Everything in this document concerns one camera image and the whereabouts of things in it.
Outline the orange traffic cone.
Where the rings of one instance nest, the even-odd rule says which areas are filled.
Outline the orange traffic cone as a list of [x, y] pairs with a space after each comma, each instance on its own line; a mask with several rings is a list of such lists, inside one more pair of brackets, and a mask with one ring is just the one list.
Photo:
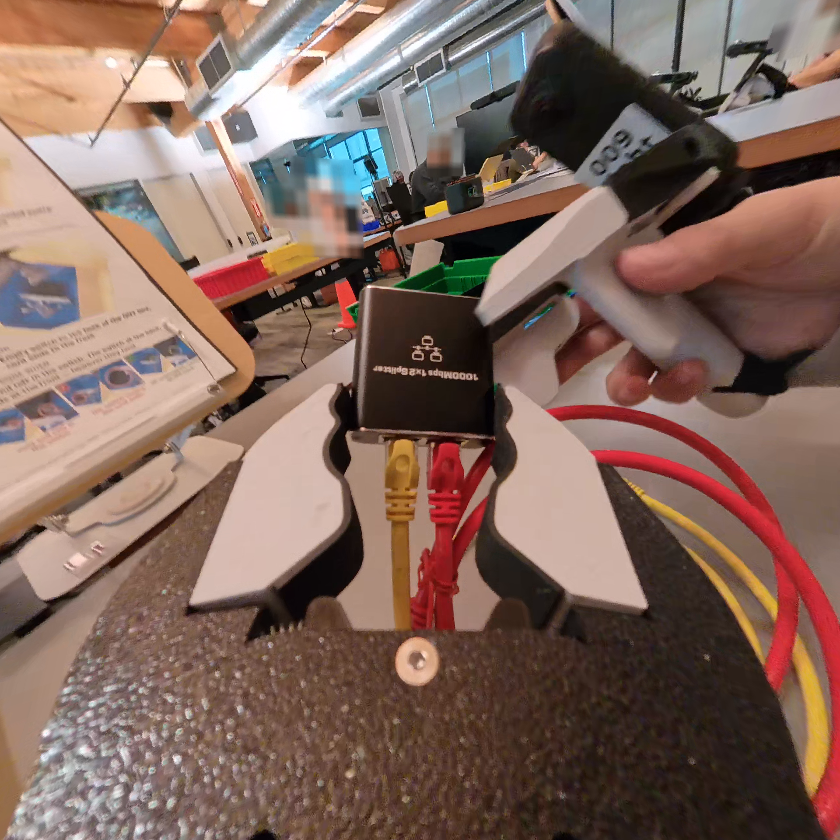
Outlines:
[[335, 283], [334, 286], [337, 293], [341, 319], [332, 329], [332, 333], [337, 334], [342, 331], [351, 332], [356, 327], [354, 313], [358, 311], [357, 297], [347, 279]]

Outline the small yellow plastic bin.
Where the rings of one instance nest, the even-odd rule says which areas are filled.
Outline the small yellow plastic bin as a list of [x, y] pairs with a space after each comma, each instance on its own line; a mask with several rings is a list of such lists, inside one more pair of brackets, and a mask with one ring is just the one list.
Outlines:
[[261, 257], [266, 271], [275, 277], [297, 270], [318, 257], [313, 245], [289, 243], [266, 252]]

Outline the green plastic bin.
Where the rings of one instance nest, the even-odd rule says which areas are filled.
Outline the green plastic bin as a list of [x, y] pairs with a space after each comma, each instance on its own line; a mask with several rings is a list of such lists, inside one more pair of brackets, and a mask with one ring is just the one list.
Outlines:
[[479, 297], [498, 256], [457, 260], [452, 266], [440, 262], [395, 283], [393, 289], [430, 291], [453, 296]]

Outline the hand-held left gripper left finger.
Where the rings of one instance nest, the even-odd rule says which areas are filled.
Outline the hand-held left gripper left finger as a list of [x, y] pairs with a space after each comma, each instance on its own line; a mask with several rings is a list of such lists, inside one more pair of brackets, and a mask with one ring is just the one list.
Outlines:
[[304, 617], [361, 569], [364, 545], [349, 483], [348, 388], [328, 384], [251, 446], [189, 601], [193, 612], [257, 606]]

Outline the black ethernet splitter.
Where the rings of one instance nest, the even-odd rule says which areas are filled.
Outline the black ethernet splitter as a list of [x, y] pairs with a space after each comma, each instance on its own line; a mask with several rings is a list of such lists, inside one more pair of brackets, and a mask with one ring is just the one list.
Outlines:
[[362, 291], [352, 387], [358, 439], [493, 438], [492, 351], [478, 302], [396, 287]]

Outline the red plastic bin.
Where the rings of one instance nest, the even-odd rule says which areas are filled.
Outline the red plastic bin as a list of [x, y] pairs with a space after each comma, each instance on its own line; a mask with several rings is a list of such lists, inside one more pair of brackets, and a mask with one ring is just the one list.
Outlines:
[[221, 300], [267, 280], [270, 274], [262, 258], [255, 257], [239, 263], [206, 271], [193, 281], [211, 300]]

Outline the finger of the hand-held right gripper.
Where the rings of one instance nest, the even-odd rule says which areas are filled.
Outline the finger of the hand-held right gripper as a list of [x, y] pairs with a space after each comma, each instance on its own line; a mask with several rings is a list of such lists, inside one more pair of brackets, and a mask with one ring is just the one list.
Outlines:
[[501, 324], [564, 271], [604, 243], [659, 227], [721, 175], [711, 167], [675, 197], [631, 219], [613, 189], [602, 185], [555, 214], [491, 268], [476, 308], [485, 328]]
[[579, 328], [580, 314], [567, 295], [537, 297], [502, 322], [496, 341], [496, 383], [513, 386], [539, 406], [560, 390], [555, 357]]

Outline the person's right hand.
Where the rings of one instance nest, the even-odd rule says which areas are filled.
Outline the person's right hand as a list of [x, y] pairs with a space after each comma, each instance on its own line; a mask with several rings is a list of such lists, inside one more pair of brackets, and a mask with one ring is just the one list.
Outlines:
[[784, 361], [809, 351], [789, 387], [838, 386], [838, 177], [751, 196], [626, 249], [616, 273], [647, 294], [687, 294], [746, 354]]

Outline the wooden background desk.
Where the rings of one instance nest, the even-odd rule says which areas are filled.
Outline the wooden background desk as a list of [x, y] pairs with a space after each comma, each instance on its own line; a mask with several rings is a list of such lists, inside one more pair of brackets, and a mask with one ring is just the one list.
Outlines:
[[[839, 79], [726, 112], [710, 122], [738, 143], [738, 162], [745, 169], [835, 152], [839, 148]], [[584, 190], [572, 175], [554, 173], [519, 190], [510, 189], [468, 212], [455, 216], [441, 213], [400, 227], [395, 241], [415, 245], [555, 214], [581, 197]]]

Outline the silver ventilation duct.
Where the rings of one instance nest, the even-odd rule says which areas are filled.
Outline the silver ventilation duct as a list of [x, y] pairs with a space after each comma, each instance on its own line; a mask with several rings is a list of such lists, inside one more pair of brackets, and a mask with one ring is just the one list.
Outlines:
[[[197, 81], [185, 93], [195, 120], [219, 117], [256, 92], [260, 75], [276, 69], [290, 51], [341, 2], [268, 2], [241, 36], [225, 46], [231, 71], [214, 87]], [[345, 102], [376, 89], [402, 68], [507, 10], [513, 2], [398, 2], [334, 51], [320, 66], [290, 85], [293, 101], [322, 106], [329, 117]]]

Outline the instruction sheet board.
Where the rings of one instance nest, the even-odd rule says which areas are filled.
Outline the instruction sheet board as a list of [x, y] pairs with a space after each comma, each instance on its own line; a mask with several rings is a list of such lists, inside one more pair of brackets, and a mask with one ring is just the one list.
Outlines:
[[93, 213], [2, 122], [2, 540], [251, 384], [252, 350], [135, 223]]

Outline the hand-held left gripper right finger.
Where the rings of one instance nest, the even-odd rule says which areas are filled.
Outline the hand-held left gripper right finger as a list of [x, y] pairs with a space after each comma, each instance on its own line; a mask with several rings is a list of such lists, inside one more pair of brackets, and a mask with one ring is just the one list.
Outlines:
[[495, 399], [495, 477], [476, 537], [480, 577], [530, 617], [572, 607], [642, 615], [648, 600], [595, 457], [518, 388]]

